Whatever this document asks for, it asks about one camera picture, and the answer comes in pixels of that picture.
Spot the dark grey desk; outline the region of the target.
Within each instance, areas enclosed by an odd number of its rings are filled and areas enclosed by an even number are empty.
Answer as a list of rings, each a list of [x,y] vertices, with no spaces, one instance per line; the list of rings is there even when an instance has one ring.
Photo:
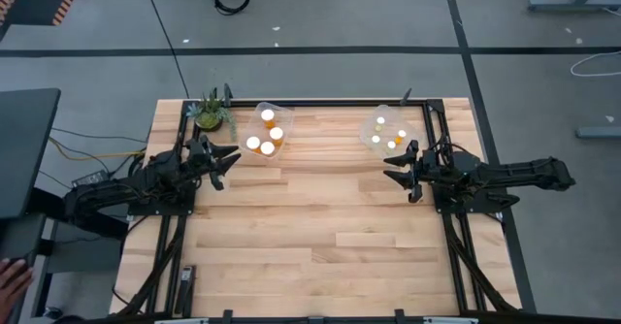
[[[0,220],[35,209],[35,181],[60,95],[57,88],[0,91]]]

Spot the person's hand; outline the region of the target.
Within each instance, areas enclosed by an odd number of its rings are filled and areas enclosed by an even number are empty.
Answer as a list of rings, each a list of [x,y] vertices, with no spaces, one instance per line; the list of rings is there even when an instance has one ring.
[[[6,324],[17,300],[33,281],[33,269],[23,259],[0,261],[0,324]]]

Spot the clear plastic bin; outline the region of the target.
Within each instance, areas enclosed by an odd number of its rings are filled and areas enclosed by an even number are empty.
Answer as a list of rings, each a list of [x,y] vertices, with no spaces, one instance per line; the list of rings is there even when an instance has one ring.
[[[376,119],[382,116],[385,119],[385,124],[380,132],[375,130]],[[405,130],[407,132],[404,140],[396,145],[396,148],[391,151],[387,147],[389,141],[395,142],[399,130]],[[372,142],[372,136],[380,136],[380,142],[374,144]],[[379,105],[373,112],[362,122],[360,126],[360,140],[361,142],[377,154],[380,158],[393,157],[399,154],[403,154],[406,151],[406,147],[410,141],[419,141],[420,135],[414,129],[414,127],[400,115],[395,109],[387,105]]]
[[[270,142],[271,138],[269,135],[269,132],[271,129],[267,129],[261,119],[261,112],[263,110],[266,109],[272,109],[275,114],[275,123],[276,126],[275,127],[280,127],[283,132],[284,132],[284,137],[283,137],[283,142],[281,146],[276,146],[276,153],[273,156],[265,156],[261,153],[261,151],[259,152],[253,152],[251,150],[249,150],[245,143],[246,143],[246,139],[248,137],[258,137],[261,140],[261,144],[264,142]],[[261,102],[259,103],[255,109],[252,111],[251,115],[249,116],[249,118],[245,121],[244,126],[240,128],[240,132],[239,132],[239,146],[240,146],[240,151],[243,155],[243,160],[246,163],[252,163],[252,164],[267,164],[269,161],[275,161],[278,160],[281,155],[284,153],[284,147],[286,144],[286,141],[288,140],[288,136],[291,134],[292,129],[293,129],[293,119],[294,119],[294,115],[293,112],[271,104],[271,103],[267,103],[267,102]]]

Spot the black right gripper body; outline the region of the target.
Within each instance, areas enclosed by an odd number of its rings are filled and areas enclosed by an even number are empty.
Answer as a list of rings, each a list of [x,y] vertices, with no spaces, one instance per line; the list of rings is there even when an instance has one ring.
[[[418,150],[413,153],[413,156],[412,179],[414,185],[418,185],[421,181],[431,183],[440,179],[438,156],[434,150]]]

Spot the black bar device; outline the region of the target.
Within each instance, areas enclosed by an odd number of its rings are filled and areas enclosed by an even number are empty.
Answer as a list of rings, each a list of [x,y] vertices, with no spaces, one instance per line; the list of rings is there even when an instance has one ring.
[[[196,267],[186,266],[180,274],[180,287],[177,295],[174,314],[181,317],[190,317],[192,311],[194,285],[196,280]]]

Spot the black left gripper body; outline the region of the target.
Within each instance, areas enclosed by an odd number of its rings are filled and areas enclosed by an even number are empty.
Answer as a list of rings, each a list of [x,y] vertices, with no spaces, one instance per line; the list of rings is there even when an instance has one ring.
[[[211,143],[207,137],[188,140],[186,148],[188,149],[187,167],[194,176],[218,176],[215,159],[211,152]]]

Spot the green succulent in black pot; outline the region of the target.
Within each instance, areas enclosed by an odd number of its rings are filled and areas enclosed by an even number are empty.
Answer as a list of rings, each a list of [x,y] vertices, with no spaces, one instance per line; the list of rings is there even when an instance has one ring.
[[[223,123],[229,124],[229,133],[232,141],[238,139],[237,120],[230,111],[233,99],[232,91],[227,83],[224,84],[224,94],[217,97],[215,87],[210,96],[203,96],[196,103],[190,104],[185,112],[187,117],[193,118],[195,125],[204,132],[215,132]]]

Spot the black power brick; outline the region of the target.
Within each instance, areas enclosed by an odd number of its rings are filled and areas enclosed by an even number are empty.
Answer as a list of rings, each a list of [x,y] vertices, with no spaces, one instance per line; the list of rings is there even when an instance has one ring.
[[[110,179],[109,173],[105,170],[100,170],[100,171],[88,174],[86,176],[73,179],[71,181],[71,184],[73,187],[77,187],[80,185],[95,184],[95,183],[107,181],[109,179]]]

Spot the black aluminium rig frame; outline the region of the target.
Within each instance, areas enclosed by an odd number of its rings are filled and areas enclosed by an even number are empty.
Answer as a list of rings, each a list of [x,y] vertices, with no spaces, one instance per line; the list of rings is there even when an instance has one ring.
[[[361,142],[376,100],[284,106],[293,124],[278,156],[245,152],[223,190],[197,193],[180,258],[197,269],[194,314],[290,324],[457,314],[432,191],[411,204]]]

